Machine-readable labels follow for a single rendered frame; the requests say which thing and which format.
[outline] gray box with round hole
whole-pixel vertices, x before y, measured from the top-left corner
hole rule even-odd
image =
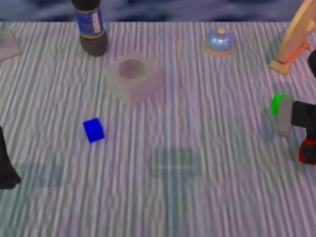
[[[141,54],[129,53],[105,69],[107,88],[127,106],[135,106],[156,92],[163,71]]]

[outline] blue label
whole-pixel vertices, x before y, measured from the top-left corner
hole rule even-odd
[[[94,11],[76,11],[79,31],[84,36],[97,36],[104,31],[101,10],[98,7]]]

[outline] bottle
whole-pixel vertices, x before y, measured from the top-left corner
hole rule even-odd
[[[108,48],[108,36],[103,27],[100,0],[71,0],[76,10],[80,43],[84,51],[98,57]]]

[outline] blue ball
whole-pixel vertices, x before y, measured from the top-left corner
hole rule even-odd
[[[212,30],[207,36],[206,43],[213,50],[227,51],[234,45],[235,39],[232,33],[221,28]]]

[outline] round hole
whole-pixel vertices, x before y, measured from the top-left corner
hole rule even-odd
[[[118,73],[122,78],[136,79],[144,75],[145,66],[139,60],[129,59],[120,64]]]

